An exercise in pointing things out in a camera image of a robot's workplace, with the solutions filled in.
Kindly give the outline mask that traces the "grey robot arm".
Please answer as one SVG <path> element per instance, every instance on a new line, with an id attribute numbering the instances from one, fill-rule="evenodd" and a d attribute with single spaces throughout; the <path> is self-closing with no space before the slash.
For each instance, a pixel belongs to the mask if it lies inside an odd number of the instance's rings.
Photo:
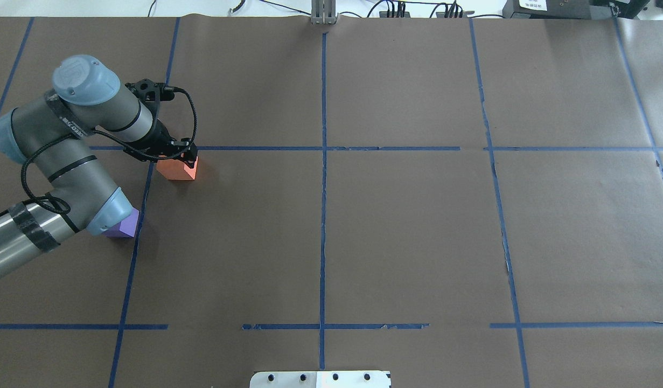
<path id="1" fill-rule="evenodd" d="M 86 139 L 99 135 L 142 162 L 194 168 L 197 130 L 176 139 L 159 120 L 161 103 L 183 88 L 142 79 L 122 83 L 99 59 L 78 54 L 52 74 L 43 96 L 0 117 L 0 152 L 19 164 L 27 198 L 0 213 L 0 279 L 80 231 L 101 235 L 134 207 Z"/>

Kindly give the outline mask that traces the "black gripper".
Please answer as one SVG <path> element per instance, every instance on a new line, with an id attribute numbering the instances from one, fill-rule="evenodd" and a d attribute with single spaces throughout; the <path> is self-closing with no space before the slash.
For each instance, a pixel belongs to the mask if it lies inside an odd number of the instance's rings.
<path id="1" fill-rule="evenodd" d="M 157 157 L 171 156 L 179 152 L 178 156 L 170 159 L 171 162 L 180 162 L 186 165 L 187 169 L 194 169 L 197 165 L 198 147 L 193 140 L 175 141 L 161 120 L 156 120 L 142 139 L 124 142 L 130 147 L 124 147 L 123 151 L 139 161 L 157 161 Z"/>

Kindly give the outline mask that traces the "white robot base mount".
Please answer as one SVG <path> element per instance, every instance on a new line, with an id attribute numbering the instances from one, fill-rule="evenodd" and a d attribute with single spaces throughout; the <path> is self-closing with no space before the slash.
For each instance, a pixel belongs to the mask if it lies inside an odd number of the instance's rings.
<path id="1" fill-rule="evenodd" d="M 250 387 L 391 387 L 389 371 L 260 371 Z"/>

